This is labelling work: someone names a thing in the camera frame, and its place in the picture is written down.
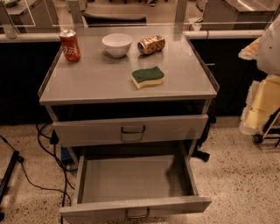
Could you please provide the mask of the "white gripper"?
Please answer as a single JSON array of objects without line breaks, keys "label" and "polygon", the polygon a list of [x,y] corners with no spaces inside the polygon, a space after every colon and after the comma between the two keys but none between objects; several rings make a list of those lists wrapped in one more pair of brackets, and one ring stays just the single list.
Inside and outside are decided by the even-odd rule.
[{"label": "white gripper", "polygon": [[[241,49],[238,57],[256,60],[260,38]],[[245,135],[260,133],[266,122],[280,108],[280,76],[268,75],[262,81],[254,80],[248,90],[246,106],[241,114],[239,130]]]}]

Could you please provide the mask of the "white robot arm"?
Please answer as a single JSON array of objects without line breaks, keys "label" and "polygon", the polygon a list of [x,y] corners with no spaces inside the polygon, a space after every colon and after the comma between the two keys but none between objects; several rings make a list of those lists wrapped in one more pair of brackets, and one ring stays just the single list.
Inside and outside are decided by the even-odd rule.
[{"label": "white robot arm", "polygon": [[244,60],[256,60],[257,68],[267,74],[264,80],[254,80],[249,87],[239,125],[243,134],[260,134],[280,108],[280,15],[260,38],[243,48],[238,56]]}]

